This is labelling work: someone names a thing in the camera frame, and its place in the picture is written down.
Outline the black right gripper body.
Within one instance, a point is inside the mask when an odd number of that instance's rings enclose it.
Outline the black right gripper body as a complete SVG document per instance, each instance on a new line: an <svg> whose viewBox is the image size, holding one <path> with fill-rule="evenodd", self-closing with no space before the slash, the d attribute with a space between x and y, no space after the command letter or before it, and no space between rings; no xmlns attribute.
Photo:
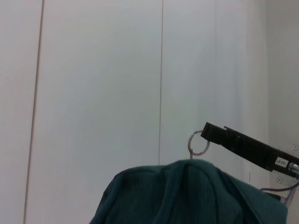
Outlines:
<svg viewBox="0 0 299 224"><path fill-rule="evenodd" d="M298 172L299 159L246 135L235 138L235 154L268 171Z"/></svg>

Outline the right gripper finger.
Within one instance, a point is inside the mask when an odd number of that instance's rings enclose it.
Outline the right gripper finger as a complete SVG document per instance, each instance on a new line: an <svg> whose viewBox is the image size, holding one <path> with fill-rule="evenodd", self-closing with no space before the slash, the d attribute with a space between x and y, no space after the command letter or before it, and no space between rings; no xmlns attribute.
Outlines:
<svg viewBox="0 0 299 224"><path fill-rule="evenodd" d="M228 127L218 127L211 123L206 123L201 137L205 140L223 146L231 152L236 152L237 132Z"/></svg>

